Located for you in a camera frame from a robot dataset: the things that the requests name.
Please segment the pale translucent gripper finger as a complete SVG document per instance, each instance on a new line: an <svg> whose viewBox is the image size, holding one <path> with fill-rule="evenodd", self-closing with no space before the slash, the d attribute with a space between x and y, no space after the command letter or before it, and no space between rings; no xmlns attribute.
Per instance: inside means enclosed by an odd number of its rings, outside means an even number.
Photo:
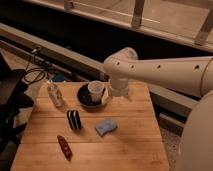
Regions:
<svg viewBox="0 0 213 171"><path fill-rule="evenodd" d="M101 98L102 105L106 104L108 102L109 98L110 97L109 97L108 89L104 88L103 95L102 95L102 98Z"/></svg>

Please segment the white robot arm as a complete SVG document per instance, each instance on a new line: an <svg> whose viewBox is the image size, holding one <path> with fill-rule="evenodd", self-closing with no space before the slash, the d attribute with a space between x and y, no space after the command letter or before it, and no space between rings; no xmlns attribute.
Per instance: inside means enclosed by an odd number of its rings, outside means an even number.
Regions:
<svg viewBox="0 0 213 171"><path fill-rule="evenodd" d="M140 60L123 48L103 63L113 95L128 92L130 79L195 96L182 132L174 171L213 171L213 56Z"/></svg>

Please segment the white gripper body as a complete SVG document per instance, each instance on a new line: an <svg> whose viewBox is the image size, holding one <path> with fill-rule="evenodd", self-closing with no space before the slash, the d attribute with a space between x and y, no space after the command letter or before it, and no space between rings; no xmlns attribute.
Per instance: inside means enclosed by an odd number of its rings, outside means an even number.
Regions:
<svg viewBox="0 0 213 171"><path fill-rule="evenodd" d="M109 93L112 96L127 96L129 92L127 79L115 79L109 80Z"/></svg>

